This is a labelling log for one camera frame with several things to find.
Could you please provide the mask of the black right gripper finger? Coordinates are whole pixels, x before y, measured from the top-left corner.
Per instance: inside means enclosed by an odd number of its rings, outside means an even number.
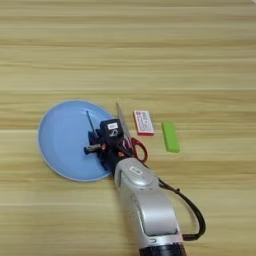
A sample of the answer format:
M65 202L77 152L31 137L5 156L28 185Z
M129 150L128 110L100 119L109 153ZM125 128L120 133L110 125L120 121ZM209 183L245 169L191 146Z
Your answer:
M95 144L99 143L98 138L96 137L96 135L92 131L88 132L88 138L89 138L89 143L91 145L95 145Z

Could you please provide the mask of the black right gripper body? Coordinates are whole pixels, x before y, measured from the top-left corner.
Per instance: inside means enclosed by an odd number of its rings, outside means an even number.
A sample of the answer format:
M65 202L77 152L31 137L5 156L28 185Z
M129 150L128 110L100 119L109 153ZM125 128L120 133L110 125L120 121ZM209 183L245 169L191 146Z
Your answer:
M121 160L133 156L132 150L124 139L90 141L90 145L84 148L84 153L86 155L95 154L103 168L109 172L114 172Z

